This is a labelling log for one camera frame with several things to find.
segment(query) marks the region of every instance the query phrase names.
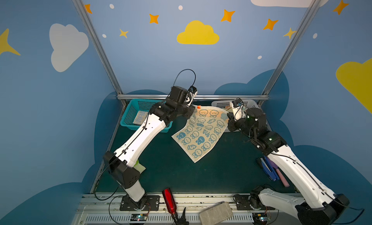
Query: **basket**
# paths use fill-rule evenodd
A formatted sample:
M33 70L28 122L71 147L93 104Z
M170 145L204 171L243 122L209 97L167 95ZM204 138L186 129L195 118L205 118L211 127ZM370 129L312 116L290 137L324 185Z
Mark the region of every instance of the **basket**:
M136 131L140 127L139 125L134 125L133 121L137 115L138 111L149 111L151 107L157 103L161 102L161 100L150 100L150 99L132 99L127 108L125 109L125 112L123 114L123 117L121 118L120 125L126 126L130 130ZM162 133L167 133L169 129L172 127L172 123L168 126L166 126L163 130L161 130Z

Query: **pink handle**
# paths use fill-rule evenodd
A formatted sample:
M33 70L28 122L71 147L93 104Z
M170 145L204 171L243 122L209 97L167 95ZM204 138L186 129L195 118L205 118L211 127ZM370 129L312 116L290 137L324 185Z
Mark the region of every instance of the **pink handle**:
M282 172L280 172L278 168L276 169L276 173L278 174L279 178L283 182L284 187L289 187L288 181L285 179L285 177L282 175Z

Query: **blue stapler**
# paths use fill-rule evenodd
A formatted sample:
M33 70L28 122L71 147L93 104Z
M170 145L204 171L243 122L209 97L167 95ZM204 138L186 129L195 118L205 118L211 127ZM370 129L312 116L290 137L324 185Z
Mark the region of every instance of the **blue stapler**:
M271 166L270 162L268 161L267 157L264 156L262 158L258 158L256 161L272 181L277 181L280 179L275 169Z

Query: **blue wall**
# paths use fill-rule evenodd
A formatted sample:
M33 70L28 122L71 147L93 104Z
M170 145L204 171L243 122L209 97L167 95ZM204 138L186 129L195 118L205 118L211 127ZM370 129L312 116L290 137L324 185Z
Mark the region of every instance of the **blue wall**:
M92 186L121 103L89 40L64 72L49 29L86 33L71 0L0 0L0 224L69 224Z
M345 194L350 206L367 209L355 224L370 224L372 215L372 114L340 84L336 71L372 58L371 1L343 0L349 5L339 15L333 10L341 0L321 7L263 105L272 129L306 166ZM337 222L357 214L347 210Z
M124 93L150 89L168 94L182 69L196 72L195 86L200 94L213 94L228 83L246 84L276 67L290 41L284 35L290 27L295 31L306 11L257 6L251 0L84 0L84 3L90 4L89 16ZM235 11L231 22L221 22L224 10ZM159 15L158 24L150 23L149 14ZM273 30L263 30L268 19L278 20ZM219 41L214 45L179 43L178 34L194 20L211 25ZM127 38L119 36L120 30L128 31ZM192 81L193 74L183 72L177 85L188 88ZM218 93L227 91L220 88Z

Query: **towel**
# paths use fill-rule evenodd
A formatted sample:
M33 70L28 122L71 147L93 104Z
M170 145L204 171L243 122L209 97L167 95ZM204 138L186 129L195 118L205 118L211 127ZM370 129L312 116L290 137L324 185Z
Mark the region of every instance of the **towel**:
M213 106L199 107L195 108L185 127L172 135L194 163L213 149L228 122L224 109Z

